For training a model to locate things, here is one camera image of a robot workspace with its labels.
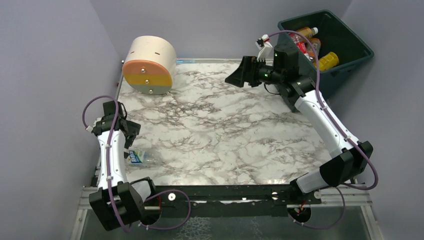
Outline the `small red label bottle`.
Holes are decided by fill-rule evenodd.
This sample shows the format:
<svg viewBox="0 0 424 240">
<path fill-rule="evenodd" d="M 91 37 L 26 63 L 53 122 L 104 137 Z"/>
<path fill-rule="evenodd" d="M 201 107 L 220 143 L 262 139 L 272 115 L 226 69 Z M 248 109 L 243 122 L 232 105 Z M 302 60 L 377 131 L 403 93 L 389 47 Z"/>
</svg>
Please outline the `small red label bottle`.
<svg viewBox="0 0 424 240">
<path fill-rule="evenodd" d="M 301 40 L 296 40 L 295 45 L 298 47 L 298 49 L 301 51 L 301 53 L 309 60 L 311 61 L 310 55 L 308 53 L 307 47 L 305 43 Z"/>
</svg>

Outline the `red gold drink can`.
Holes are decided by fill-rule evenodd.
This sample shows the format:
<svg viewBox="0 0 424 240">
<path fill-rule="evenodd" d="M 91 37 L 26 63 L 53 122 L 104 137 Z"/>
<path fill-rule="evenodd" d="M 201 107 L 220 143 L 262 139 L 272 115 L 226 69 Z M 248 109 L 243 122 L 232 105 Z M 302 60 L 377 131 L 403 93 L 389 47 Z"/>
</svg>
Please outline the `red gold drink can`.
<svg viewBox="0 0 424 240">
<path fill-rule="evenodd" d="M 295 43 L 304 42 L 305 39 L 303 37 L 310 40 L 313 36 L 315 36 L 319 32 L 319 29 L 317 27 L 312 27 L 312 28 L 303 27 L 301 29 L 296 30 L 296 32 L 299 34 L 295 34 L 295 33 L 288 34 Z"/>
</svg>

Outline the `yellow drink bottle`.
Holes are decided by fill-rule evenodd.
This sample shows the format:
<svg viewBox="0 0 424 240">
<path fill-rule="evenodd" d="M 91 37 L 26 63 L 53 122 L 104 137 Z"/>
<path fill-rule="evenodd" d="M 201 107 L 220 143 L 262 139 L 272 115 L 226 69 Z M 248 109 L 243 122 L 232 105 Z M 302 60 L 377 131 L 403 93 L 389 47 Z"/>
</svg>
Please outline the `yellow drink bottle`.
<svg viewBox="0 0 424 240">
<path fill-rule="evenodd" d="M 334 52 L 329 52 L 327 55 L 318 60 L 319 71 L 324 72 L 331 68 L 336 67 L 340 63 L 339 57 Z"/>
</svg>

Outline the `small blue label bottle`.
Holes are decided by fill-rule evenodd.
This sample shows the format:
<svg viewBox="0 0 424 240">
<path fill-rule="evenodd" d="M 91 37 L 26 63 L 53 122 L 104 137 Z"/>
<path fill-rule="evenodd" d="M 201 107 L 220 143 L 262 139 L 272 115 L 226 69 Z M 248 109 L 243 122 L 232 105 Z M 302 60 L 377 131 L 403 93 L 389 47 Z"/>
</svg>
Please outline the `small blue label bottle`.
<svg viewBox="0 0 424 240">
<path fill-rule="evenodd" d="M 129 150 L 126 162 L 132 167 L 150 167 L 159 165 L 162 158 L 153 150 Z"/>
</svg>

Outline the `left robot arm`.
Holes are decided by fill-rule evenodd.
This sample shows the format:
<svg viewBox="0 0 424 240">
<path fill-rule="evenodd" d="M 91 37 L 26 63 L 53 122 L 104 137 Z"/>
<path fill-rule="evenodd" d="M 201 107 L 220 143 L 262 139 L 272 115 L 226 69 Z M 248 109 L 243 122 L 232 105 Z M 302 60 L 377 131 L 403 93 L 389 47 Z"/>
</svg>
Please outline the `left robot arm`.
<svg viewBox="0 0 424 240">
<path fill-rule="evenodd" d="M 147 217 L 145 200 L 155 192 L 149 177 L 129 182 L 125 160 L 141 126 L 127 119 L 122 103 L 103 103 L 104 116 L 87 130 L 100 147 L 100 173 L 97 191 L 89 195 L 89 204 L 106 231 L 130 225 Z"/>
</svg>

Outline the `orange drink bottle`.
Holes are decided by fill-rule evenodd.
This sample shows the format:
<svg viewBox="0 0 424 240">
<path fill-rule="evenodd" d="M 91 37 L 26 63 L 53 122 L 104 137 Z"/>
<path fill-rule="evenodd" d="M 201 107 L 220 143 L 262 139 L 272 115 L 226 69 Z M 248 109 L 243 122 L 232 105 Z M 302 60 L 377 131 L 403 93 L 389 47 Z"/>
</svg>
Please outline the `orange drink bottle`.
<svg viewBox="0 0 424 240">
<path fill-rule="evenodd" d="M 312 47 L 309 44 L 307 45 L 307 53 L 309 55 L 309 60 L 312 63 L 315 63 L 316 62 L 315 57 L 319 56 L 319 52 L 321 49 L 321 41 L 315 37 L 310 38 L 309 41 L 312 44 Z"/>
</svg>

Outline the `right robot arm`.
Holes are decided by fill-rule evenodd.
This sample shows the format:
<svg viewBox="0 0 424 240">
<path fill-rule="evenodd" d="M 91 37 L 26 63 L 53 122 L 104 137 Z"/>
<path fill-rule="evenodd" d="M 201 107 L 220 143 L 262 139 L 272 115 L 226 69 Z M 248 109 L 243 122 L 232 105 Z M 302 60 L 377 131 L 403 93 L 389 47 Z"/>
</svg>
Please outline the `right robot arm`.
<svg viewBox="0 0 424 240">
<path fill-rule="evenodd" d="M 360 141 L 341 123 L 323 101 L 313 79 L 300 73 L 300 56 L 296 47 L 277 45 L 272 65 L 256 56 L 244 56 L 239 67 L 225 78 L 226 83 L 239 88 L 245 83 L 251 87 L 277 86 L 279 95 L 310 121 L 327 147 L 329 161 L 290 182 L 295 196 L 343 184 L 365 170 L 373 152 L 368 141 Z"/>
</svg>

